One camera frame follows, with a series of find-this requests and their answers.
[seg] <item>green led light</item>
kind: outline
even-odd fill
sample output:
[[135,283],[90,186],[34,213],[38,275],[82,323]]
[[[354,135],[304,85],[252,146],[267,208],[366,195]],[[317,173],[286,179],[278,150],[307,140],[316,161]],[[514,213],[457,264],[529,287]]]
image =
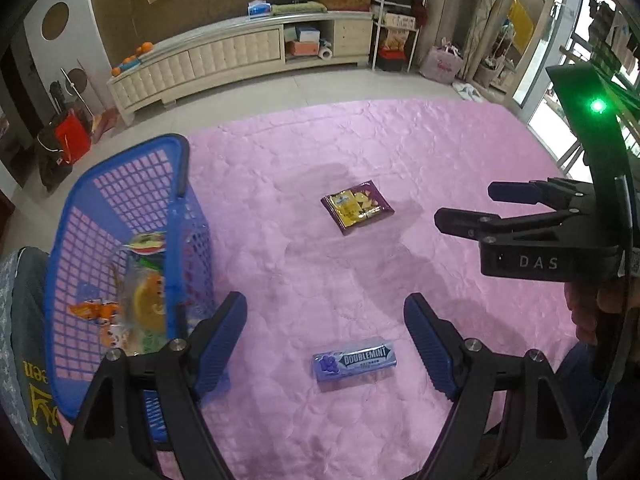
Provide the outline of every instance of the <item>green led light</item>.
[[607,109],[607,104],[602,99],[594,99],[591,102],[591,111],[597,114],[603,113]]

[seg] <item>blue plastic basket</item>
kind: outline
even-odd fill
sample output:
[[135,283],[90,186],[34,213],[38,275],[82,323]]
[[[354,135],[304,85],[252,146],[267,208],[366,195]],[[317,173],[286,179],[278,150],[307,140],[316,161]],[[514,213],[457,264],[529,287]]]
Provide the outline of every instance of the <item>blue plastic basket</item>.
[[[134,234],[166,232],[168,338],[184,337],[214,313],[209,226],[188,183],[188,166],[184,137],[156,137],[88,170],[66,199],[47,271],[45,309],[51,389],[70,420],[78,415],[104,348],[98,326],[68,306],[116,298],[110,266],[123,275],[126,260],[118,248]],[[152,436],[163,441],[157,397],[148,395],[146,405]]]

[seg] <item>pink rug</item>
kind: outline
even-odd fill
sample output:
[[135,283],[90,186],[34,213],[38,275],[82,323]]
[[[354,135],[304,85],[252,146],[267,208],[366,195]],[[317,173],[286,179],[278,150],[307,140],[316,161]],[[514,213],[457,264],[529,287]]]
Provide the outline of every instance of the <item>pink rug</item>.
[[[450,403],[402,322],[421,292],[463,336],[497,352],[536,347],[557,365],[574,343],[562,285],[481,276],[478,245],[439,234],[441,206],[508,216],[492,180],[558,176],[504,108],[457,100],[290,110],[189,136],[190,179],[209,219],[216,295],[248,300],[231,391],[204,409],[238,479],[396,480],[420,469]],[[373,180],[396,213],[343,237],[320,203]],[[379,335],[398,366],[323,388],[311,355]],[[164,470],[177,468],[163,457]]]

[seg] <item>red bag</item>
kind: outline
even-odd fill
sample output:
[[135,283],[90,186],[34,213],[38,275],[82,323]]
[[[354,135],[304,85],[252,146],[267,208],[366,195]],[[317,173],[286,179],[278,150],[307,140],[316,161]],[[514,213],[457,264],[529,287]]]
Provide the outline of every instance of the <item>red bag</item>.
[[65,161],[75,164],[91,147],[91,139],[73,110],[56,127],[56,139],[65,150]]

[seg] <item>white tv cabinet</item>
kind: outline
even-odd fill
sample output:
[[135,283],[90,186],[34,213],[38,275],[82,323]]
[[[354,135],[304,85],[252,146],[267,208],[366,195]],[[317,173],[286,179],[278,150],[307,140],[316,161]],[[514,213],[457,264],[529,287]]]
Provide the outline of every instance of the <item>white tv cabinet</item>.
[[[332,43],[334,56],[289,57],[284,26],[312,23]],[[174,102],[202,90],[251,77],[332,64],[366,65],[370,12],[330,11],[264,18],[233,18],[163,40],[140,56],[140,65],[107,81],[125,123],[154,101]]]

